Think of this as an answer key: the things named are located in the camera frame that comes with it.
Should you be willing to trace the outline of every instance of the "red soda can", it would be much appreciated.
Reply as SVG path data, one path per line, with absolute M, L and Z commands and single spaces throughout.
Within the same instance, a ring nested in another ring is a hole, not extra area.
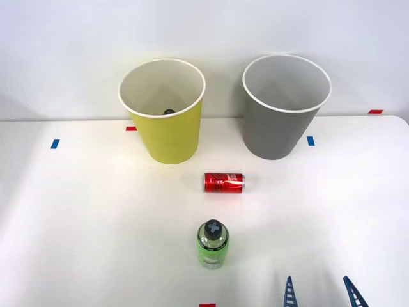
M 216 193 L 242 193 L 244 189 L 243 174 L 204 174 L 204 191 Z

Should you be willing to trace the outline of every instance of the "white wall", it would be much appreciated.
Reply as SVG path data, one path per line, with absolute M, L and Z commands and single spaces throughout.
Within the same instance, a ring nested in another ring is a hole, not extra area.
M 330 74 L 321 114 L 409 120 L 408 12 L 407 0 L 0 0 L 0 118 L 126 118 L 121 77 L 160 56 L 202 69 L 203 116 L 240 116 L 246 63 L 285 52 Z

